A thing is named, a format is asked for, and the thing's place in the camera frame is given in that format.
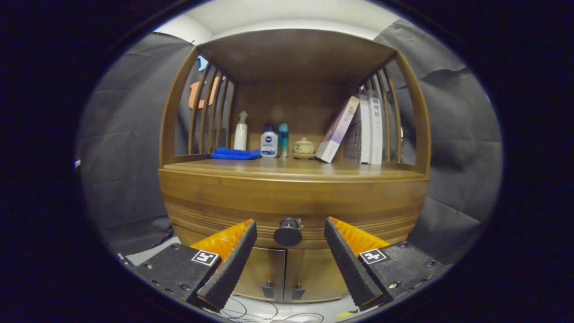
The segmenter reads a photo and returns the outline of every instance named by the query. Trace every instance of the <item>shelf top panel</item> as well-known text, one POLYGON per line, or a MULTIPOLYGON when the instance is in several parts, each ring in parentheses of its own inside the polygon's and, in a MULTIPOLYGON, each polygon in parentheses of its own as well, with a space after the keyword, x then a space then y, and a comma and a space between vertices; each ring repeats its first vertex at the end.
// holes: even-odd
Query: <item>shelf top panel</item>
POLYGON ((316 29, 240 33, 197 49, 237 83, 307 80, 354 86, 396 53, 375 41, 316 29))

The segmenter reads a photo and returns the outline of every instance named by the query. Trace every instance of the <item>book spine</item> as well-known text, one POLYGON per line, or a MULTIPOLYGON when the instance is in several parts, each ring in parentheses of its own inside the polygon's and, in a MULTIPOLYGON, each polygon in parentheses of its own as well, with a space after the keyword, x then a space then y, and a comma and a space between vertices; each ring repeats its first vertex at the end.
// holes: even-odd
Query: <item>book spine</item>
POLYGON ((371 164, 380 165, 383 162, 383 117, 381 101, 377 92, 369 90, 369 103, 371 110, 371 164))
POLYGON ((360 115, 360 163, 371 162, 371 113, 369 109, 369 97, 359 96, 360 115))

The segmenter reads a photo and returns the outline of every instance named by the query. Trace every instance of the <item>round knob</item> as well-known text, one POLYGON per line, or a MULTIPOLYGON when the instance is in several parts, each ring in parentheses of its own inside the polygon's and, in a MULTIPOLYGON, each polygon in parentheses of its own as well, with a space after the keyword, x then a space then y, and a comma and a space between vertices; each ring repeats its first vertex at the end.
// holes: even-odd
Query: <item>round knob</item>
POLYGON ((275 230, 273 239, 275 242, 286 245, 288 247, 296 245, 301 242, 301 232, 297 229, 299 224, 297 220, 287 218, 283 219, 279 224, 279 229, 275 230))

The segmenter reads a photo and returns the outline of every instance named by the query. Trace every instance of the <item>wooden shelf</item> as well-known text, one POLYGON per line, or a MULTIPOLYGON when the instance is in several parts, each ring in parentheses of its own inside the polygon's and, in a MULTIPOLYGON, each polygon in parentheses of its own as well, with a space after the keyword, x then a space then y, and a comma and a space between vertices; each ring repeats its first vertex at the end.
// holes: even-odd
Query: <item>wooden shelf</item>
POLYGON ((399 163, 383 165, 355 164, 337 161, 332 164, 317 159, 259 158, 254 160, 204 159, 165 165, 167 170, 195 174, 298 181, 363 181, 420 179, 423 174, 414 167, 399 163))
POLYGON ((237 83, 307 80, 358 86, 396 50, 349 34, 258 30, 199 45, 199 54, 237 83))

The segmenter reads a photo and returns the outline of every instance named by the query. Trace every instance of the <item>book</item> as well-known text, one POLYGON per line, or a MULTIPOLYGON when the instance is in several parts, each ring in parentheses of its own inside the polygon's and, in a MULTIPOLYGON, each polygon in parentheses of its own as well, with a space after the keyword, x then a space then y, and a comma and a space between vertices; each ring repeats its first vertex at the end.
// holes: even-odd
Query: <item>book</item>
POLYGON ((353 119, 358 106, 359 98, 352 95, 351 98, 349 98, 349 100, 347 100, 343 105, 337 118, 331 124, 327 133, 323 137, 323 140, 317 149, 317 158, 327 163, 333 161, 333 157, 335 157, 335 153, 343 141, 343 137, 349 128, 349 124, 351 124, 351 120, 353 119))
POLYGON ((380 165, 383 162, 383 116, 381 101, 374 90, 367 90, 371 112, 371 164, 380 165))
POLYGON ((359 109, 343 139, 343 159, 355 163, 371 163, 371 111, 369 97, 359 94, 359 109))

